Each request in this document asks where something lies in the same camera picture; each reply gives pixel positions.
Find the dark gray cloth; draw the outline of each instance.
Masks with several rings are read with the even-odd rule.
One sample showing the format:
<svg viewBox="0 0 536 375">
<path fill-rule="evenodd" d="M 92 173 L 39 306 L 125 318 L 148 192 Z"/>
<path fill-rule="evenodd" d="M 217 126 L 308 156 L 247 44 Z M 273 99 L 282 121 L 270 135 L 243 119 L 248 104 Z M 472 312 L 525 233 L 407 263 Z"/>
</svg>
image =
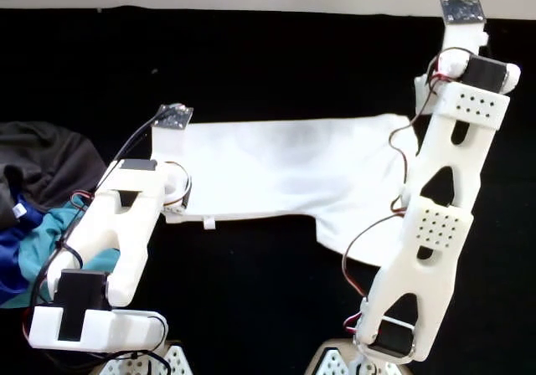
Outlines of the dark gray cloth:
<svg viewBox="0 0 536 375">
<path fill-rule="evenodd" d="M 79 133 L 41 121 L 0 123 L 0 230 L 17 223 L 13 190 L 40 211 L 95 186 L 106 166 Z"/>
</svg>

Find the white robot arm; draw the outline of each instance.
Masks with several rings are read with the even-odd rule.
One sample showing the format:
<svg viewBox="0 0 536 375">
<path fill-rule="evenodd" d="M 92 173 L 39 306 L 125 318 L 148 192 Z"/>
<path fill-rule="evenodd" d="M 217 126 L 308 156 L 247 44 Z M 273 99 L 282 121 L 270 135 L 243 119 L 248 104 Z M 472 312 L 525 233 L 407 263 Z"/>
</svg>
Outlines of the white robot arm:
<svg viewBox="0 0 536 375">
<path fill-rule="evenodd" d="M 384 373 L 398 373 L 393 364 L 428 357 L 454 291 L 480 171 L 508 108 L 504 94 L 515 87 L 520 75 L 516 65 L 477 56 L 487 42 L 478 0 L 441 3 L 445 51 L 432 62 L 435 67 L 430 73 L 448 80 L 429 86 L 430 73 L 415 80 L 417 114 L 431 114 L 431 120 L 401 193 L 405 218 L 399 249 L 381 267 L 361 303 L 355 337 L 362 353 L 357 363 L 365 364 L 360 366 L 361 375 L 382 368 Z M 435 93 L 427 99 L 429 92 Z M 455 145 L 451 135 L 459 121 L 467 123 L 468 129 L 465 139 Z M 443 167 L 452 169 L 454 182 L 454 198 L 446 206 L 421 196 L 423 187 Z M 415 324 L 385 316 L 406 294 L 416 296 Z"/>
</svg>

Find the black background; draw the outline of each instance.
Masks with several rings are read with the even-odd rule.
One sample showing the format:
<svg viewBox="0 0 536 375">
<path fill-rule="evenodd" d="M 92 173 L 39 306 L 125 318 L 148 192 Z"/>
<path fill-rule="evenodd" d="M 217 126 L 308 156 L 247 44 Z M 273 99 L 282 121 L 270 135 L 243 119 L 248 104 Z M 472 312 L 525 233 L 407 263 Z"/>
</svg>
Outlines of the black background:
<svg viewBox="0 0 536 375">
<path fill-rule="evenodd" d="M 193 122 L 410 116 L 413 77 L 443 31 L 439 18 L 129 7 L 0 10 L 0 25 L 1 120 L 79 131 L 105 161 L 165 102 L 193 107 Z M 493 56 L 519 64 L 522 81 L 482 171 L 451 307 L 415 374 L 536 368 L 535 28 L 488 22 Z M 148 142 L 137 151 L 148 152 Z M 167 317 L 198 375 L 301 374 L 359 303 L 314 226 L 297 216 L 216 231 L 161 221 L 131 307 Z M 352 270 L 370 285 L 374 268 Z M 21 312 L 1 315 L 4 358 L 21 357 L 18 373 L 54 373 L 26 347 Z"/>
</svg>

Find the white cloth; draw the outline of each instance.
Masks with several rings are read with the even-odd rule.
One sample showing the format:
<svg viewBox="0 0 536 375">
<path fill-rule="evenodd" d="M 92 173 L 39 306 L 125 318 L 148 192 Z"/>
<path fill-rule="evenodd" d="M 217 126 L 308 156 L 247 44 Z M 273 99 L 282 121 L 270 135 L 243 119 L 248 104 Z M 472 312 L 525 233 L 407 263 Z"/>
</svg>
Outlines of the white cloth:
<svg viewBox="0 0 536 375">
<path fill-rule="evenodd" d="M 190 124 L 185 131 L 152 130 L 152 158 L 182 164 L 193 179 L 188 208 L 166 213 L 168 223 L 305 214 L 317 221 L 317 240 L 343 253 L 376 220 L 403 182 L 400 154 L 389 133 L 403 116 L 352 119 Z M 395 144 L 411 161 L 415 133 Z M 350 257 L 381 265 L 399 242 L 401 220 L 366 233 Z"/>
</svg>

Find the white clip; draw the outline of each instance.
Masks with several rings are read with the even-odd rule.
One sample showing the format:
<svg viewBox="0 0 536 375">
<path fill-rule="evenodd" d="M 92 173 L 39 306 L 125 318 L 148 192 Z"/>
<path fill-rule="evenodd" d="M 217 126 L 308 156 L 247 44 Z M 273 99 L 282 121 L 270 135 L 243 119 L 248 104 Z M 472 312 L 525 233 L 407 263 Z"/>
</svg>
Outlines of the white clip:
<svg viewBox="0 0 536 375">
<path fill-rule="evenodd" d="M 204 217 L 203 227 L 205 230 L 216 230 L 216 219 L 214 218 L 214 216 Z"/>
</svg>

